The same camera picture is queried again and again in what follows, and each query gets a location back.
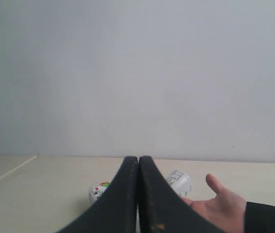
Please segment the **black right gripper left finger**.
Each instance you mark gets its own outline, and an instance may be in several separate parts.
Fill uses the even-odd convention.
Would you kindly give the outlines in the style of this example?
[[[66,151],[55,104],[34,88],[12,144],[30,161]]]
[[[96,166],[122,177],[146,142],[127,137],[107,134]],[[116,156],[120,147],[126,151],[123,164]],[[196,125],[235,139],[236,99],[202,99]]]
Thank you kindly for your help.
[[[106,191],[60,233],[134,233],[138,159],[125,157]]]

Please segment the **open bare human hand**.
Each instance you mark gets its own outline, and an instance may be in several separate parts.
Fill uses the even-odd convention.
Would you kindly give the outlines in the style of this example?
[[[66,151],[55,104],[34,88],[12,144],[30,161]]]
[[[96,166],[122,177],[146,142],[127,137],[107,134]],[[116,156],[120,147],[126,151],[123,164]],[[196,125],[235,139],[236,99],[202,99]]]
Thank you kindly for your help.
[[[209,200],[183,198],[196,213],[226,233],[245,232],[245,211],[247,201],[225,187],[212,174],[206,175],[206,183],[216,197]]]

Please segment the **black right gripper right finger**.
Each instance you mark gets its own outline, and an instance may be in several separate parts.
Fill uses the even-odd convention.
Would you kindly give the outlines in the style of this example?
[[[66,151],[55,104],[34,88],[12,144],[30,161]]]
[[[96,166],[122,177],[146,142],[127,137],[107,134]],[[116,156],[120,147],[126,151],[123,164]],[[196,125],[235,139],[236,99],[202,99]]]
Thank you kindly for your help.
[[[139,158],[137,203],[142,233],[219,232],[173,191],[150,156]]]

